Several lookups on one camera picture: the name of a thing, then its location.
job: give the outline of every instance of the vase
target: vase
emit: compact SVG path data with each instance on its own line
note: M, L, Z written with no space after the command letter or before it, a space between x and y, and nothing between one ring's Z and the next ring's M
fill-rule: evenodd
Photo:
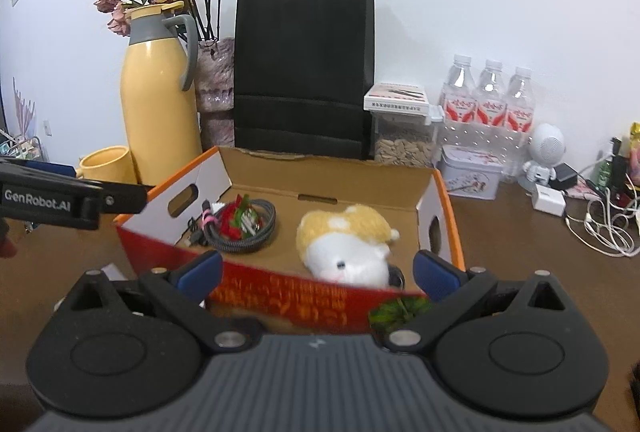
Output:
M234 39L198 42L193 79L202 149L234 145Z

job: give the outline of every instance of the flower stem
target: flower stem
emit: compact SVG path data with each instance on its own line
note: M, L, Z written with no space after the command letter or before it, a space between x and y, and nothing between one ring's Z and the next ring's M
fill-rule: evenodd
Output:
M131 1L133 4L135 4L136 6L138 6L138 7L142 6L142 3L141 3L141 2L138 2L138 1L136 1L136 0L130 0L130 1Z
M220 1L218 0L218 25L216 26L216 41L220 40Z
M207 28L205 29L206 38L209 40L209 15L210 15L211 5L207 0L204 0L204 19L207 21Z
M204 39L207 39L207 34L204 31L204 24L202 23L202 19L200 18L200 12L198 11L198 6L196 5L196 0L187 0L189 3L189 8L191 9L191 15L198 21L200 25L200 29L202 30L202 36ZM200 32L198 31L198 40L201 40Z
M213 29L211 28L211 0L207 0L207 33L213 37Z

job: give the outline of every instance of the white charger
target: white charger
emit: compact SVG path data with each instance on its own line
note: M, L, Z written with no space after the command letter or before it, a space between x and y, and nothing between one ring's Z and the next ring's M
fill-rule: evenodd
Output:
M536 210L558 217L562 217L566 206L562 192L538 184L531 193L531 204Z

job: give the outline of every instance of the thermos handle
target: thermos handle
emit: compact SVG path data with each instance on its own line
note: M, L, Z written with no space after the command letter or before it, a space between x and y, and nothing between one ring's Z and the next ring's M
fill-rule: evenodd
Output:
M167 27L175 27L184 24L187 29L187 68L180 76L180 87L183 91L188 91L196 73L196 63L198 62L198 33L196 22L191 15L176 15L165 18L162 23Z

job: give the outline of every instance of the cardboard box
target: cardboard box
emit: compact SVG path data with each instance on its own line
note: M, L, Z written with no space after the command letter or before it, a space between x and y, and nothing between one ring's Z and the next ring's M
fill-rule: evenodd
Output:
M421 293L412 277L412 261L420 249L465 269L453 211L437 170L234 148L205 152L151 190L142 213L116 218L133 269L138 274L155 266L173 269L191 260L202 250L176 244L188 220L199 217L203 200L229 202L245 193L274 204L276 230L258 252L223 253L222 284L211 294L215 302L284 317L306 328L366 332L368 311L399 291L317 282L295 247L296 229L308 211L341 212L356 203L373 206L399 230L389 262L402 269L406 293ZM176 198L172 206L184 198L186 208L172 217L168 206Z

